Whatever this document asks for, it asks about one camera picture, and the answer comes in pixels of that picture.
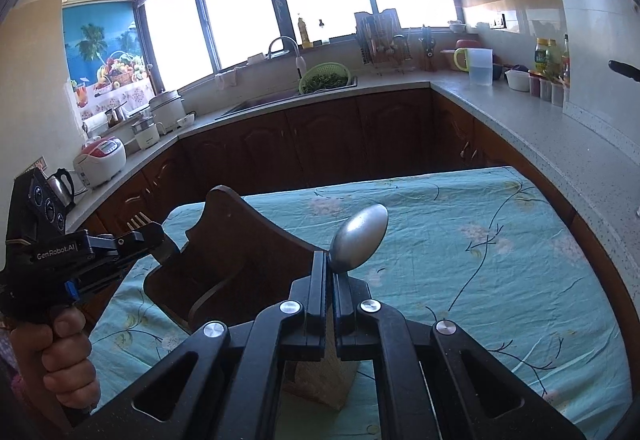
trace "kitchen counter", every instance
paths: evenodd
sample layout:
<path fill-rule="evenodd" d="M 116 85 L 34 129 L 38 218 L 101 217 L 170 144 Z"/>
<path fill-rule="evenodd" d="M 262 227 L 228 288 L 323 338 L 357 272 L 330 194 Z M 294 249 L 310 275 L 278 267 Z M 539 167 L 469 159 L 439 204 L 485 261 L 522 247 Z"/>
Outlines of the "kitchen counter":
<path fill-rule="evenodd" d="M 350 89 L 296 96 L 222 116 L 232 106 L 196 118 L 191 127 L 163 136 L 127 158 L 111 181 L 88 192 L 67 217 L 75 230 L 133 174 L 180 138 L 283 108 L 375 92 L 431 87 L 471 113 L 535 165 L 564 195 L 602 243 L 640 310 L 640 166 L 562 109 L 511 90 L 504 81 L 471 85 L 466 73 L 441 71 L 361 75 Z"/>

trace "plastic pitcher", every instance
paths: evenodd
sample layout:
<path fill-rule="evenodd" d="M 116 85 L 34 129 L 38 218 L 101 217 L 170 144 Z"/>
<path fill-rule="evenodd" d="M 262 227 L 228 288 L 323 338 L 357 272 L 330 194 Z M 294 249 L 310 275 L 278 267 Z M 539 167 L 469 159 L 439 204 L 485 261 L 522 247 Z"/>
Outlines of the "plastic pitcher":
<path fill-rule="evenodd" d="M 458 63 L 458 54 L 464 52 L 466 68 Z M 486 48 L 459 48 L 453 54 L 453 62 L 462 71 L 468 71 L 472 84 L 491 86 L 494 81 L 494 51 Z"/>

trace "silver spoon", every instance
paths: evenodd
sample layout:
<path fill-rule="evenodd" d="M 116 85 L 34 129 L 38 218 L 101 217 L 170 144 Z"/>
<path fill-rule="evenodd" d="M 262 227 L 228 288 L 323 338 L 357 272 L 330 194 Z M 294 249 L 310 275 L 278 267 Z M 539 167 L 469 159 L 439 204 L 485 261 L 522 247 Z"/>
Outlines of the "silver spoon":
<path fill-rule="evenodd" d="M 386 207 L 379 203 L 362 209 L 345 221 L 329 247 L 331 270 L 348 272 L 367 261 L 380 246 L 388 222 Z"/>

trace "person's arm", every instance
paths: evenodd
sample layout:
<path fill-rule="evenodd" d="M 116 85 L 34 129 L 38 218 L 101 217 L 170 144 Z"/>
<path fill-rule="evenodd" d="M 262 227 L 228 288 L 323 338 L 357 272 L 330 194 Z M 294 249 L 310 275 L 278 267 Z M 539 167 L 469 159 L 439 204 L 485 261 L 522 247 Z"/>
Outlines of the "person's arm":
<path fill-rule="evenodd" d="M 31 323 L 22 323 L 11 333 L 27 404 L 63 432 L 70 425 L 60 404 L 84 409 L 100 400 L 100 384 L 87 358 L 91 342 L 83 328 L 82 312 L 68 308 L 53 322 L 55 335 L 51 327 Z"/>

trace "green plastic basket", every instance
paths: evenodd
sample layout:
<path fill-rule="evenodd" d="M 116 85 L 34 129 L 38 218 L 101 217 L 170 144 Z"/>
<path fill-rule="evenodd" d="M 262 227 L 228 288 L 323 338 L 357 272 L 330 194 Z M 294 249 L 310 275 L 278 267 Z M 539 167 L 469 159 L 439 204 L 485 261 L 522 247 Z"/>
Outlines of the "green plastic basket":
<path fill-rule="evenodd" d="M 349 84 L 351 84 L 351 71 L 349 71 L 346 66 L 343 66 L 339 62 L 325 62 L 324 64 L 318 64 L 317 66 L 314 66 L 305 73 L 305 76 L 300 80 L 300 86 L 298 87 L 299 92 L 301 94 L 305 94 L 306 84 L 308 84 L 308 82 L 312 78 L 331 73 L 337 73 L 338 75 L 346 77 L 346 85 L 349 86 Z"/>

